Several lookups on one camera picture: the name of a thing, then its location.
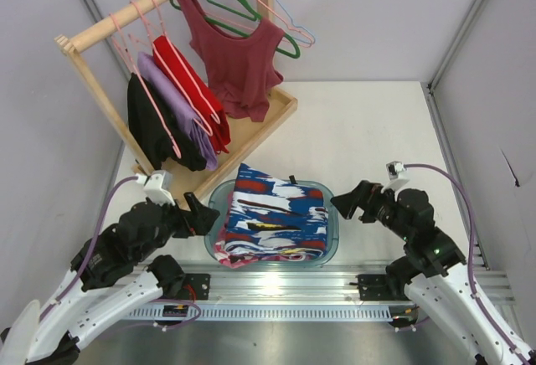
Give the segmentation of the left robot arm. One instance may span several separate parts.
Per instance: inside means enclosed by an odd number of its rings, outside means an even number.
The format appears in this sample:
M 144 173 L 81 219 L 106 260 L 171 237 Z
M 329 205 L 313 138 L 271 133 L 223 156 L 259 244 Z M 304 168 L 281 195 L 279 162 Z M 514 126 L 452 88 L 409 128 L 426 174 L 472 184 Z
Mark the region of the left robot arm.
M 208 275 L 189 275 L 170 254 L 156 253 L 171 238 L 207 235 L 218 219 L 193 193 L 185 198 L 187 209 L 146 199 L 89 239 L 49 301 L 32 301 L 2 332 L 1 362 L 73 364 L 137 308 L 163 301 L 187 313 L 205 297 Z

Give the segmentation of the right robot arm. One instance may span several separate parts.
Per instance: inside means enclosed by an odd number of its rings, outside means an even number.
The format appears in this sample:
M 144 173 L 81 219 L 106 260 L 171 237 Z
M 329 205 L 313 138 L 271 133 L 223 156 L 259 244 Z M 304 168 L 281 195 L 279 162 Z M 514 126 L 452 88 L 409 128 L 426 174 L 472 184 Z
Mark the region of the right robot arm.
M 404 241 L 404 256 L 385 269 L 387 288 L 413 301 L 470 364 L 533 364 L 535 351 L 508 325 L 478 284 L 465 255 L 434 220 L 428 194 L 399 193 L 363 180 L 331 199 L 350 219 L 381 223 Z

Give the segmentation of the blue patterned trousers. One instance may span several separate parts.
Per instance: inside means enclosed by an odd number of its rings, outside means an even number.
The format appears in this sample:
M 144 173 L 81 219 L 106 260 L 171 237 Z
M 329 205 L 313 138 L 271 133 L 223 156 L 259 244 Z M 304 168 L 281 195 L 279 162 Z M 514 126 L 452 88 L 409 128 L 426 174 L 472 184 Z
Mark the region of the blue patterned trousers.
M 307 261 L 327 253 L 322 192 L 242 163 L 214 251 L 260 260 Z

